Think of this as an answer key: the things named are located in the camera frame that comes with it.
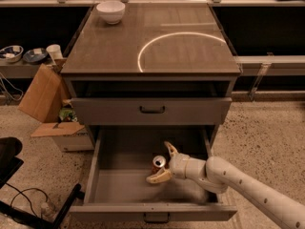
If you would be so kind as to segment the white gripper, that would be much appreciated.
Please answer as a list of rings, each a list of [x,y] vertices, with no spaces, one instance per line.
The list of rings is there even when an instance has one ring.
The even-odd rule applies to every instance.
[[[176,148],[169,141],[165,141],[164,145],[169,151],[171,160],[169,162],[169,169],[162,168],[157,173],[146,178],[146,181],[150,184],[163,183],[172,178],[185,179],[186,178],[186,167],[189,159],[188,155],[179,154]]]

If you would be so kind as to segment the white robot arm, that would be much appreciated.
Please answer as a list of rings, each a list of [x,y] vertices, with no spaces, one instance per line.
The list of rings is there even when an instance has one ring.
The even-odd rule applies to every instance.
[[[165,141],[164,145],[170,161],[167,162],[163,156],[152,160],[157,172],[146,178],[150,184],[166,182],[171,178],[189,179],[215,194],[222,194],[231,187],[281,229],[305,229],[303,204],[248,176],[219,156],[202,160],[179,153],[169,141]]]

